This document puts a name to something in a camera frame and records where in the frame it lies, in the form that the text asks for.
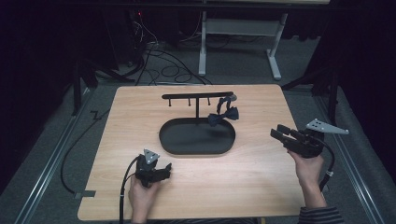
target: gray carpet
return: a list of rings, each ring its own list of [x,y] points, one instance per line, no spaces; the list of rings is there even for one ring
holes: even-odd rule
[[[221,40],[208,40],[208,45],[212,48],[207,53],[206,78],[213,84],[278,84],[289,83],[300,77],[309,62],[312,52],[315,49],[317,40],[299,42],[297,39],[282,40],[276,59],[282,74],[282,80],[274,81],[271,77],[269,64],[264,58],[264,47],[270,46],[270,40],[259,38],[254,41],[252,38],[236,37],[227,46],[221,49]],[[175,54],[191,71],[198,70],[199,48],[193,42],[188,45],[180,45],[177,49],[161,44],[158,49]],[[165,66],[170,63],[158,57],[149,57],[147,69],[150,73],[144,73],[140,79],[140,85],[154,85],[152,77],[156,76],[155,71],[161,73]],[[169,67],[164,71],[168,76],[172,76],[176,68]],[[166,82],[176,82],[175,77],[159,76],[156,84]],[[190,83],[199,84],[196,78],[188,80]],[[100,79],[97,89],[91,90],[92,96],[87,99],[87,104],[83,108],[76,127],[73,129],[65,149],[70,148],[93,123],[93,113],[106,112],[110,107],[117,90],[123,85],[115,81]],[[291,114],[299,129],[303,129],[305,124],[312,119],[326,121],[323,114],[321,101],[326,101],[324,97],[312,97],[309,91],[310,86],[299,86],[291,91],[284,91],[289,104]],[[355,162],[359,174],[362,177],[365,187],[373,197],[375,206],[383,221],[374,222],[370,219],[370,209],[364,206],[364,199],[357,192],[357,187],[353,185],[353,176],[347,171],[347,164],[344,163],[342,153],[338,151],[336,139],[332,135],[326,135],[326,142],[334,149],[336,164],[334,165],[334,177],[330,180],[329,189],[324,195],[330,205],[336,205],[346,220],[346,223],[392,223],[396,220],[396,188],[388,173],[382,166],[381,161],[375,155],[364,132],[361,130],[359,122],[348,106],[346,97],[339,92],[336,120],[340,128],[349,129],[350,135],[342,136],[348,153]],[[47,121],[45,130],[37,140],[29,156],[14,175],[14,178],[1,195],[0,198],[0,223],[14,223],[26,200],[29,198],[35,182],[45,168],[53,150],[63,136],[73,112],[73,94],[70,90],[64,97],[64,103]],[[90,174],[93,159],[99,146],[103,129],[106,125],[106,116],[96,122],[73,146],[64,167],[64,179],[68,186],[82,192]],[[323,156],[329,162],[329,154],[324,151]],[[30,223],[83,223],[78,220],[77,213],[80,200],[74,199],[73,195],[67,192],[60,180],[60,163],[55,165],[56,171],[50,176],[42,197],[39,197],[37,207],[32,208],[32,215],[27,218]],[[297,223],[297,217],[267,217],[266,223]]]

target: wooden table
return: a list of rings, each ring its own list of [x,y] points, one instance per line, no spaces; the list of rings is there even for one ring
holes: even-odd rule
[[[159,130],[169,119],[194,118],[187,100],[163,94],[233,91],[239,120],[229,120],[233,147],[215,156],[175,156],[161,147]],[[216,113],[218,98],[200,102],[200,117]],[[162,182],[149,218],[270,217],[298,215],[304,198],[294,161],[270,136],[277,124],[295,128],[277,85],[121,87],[118,89],[78,210],[81,220],[119,218],[120,186],[129,163],[143,149],[159,153],[157,168],[172,162],[171,178]],[[132,214],[128,199],[124,216]]]

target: striped sleeve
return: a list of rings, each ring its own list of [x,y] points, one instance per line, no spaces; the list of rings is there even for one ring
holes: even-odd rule
[[[299,224],[341,224],[345,223],[336,207],[300,209]]]

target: person's right hand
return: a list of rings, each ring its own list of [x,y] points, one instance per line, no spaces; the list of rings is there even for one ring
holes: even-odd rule
[[[314,158],[303,158],[288,150],[296,163],[296,174],[303,190],[305,206],[307,208],[326,207],[326,201],[321,194],[318,180],[323,166],[323,158],[319,155]]]

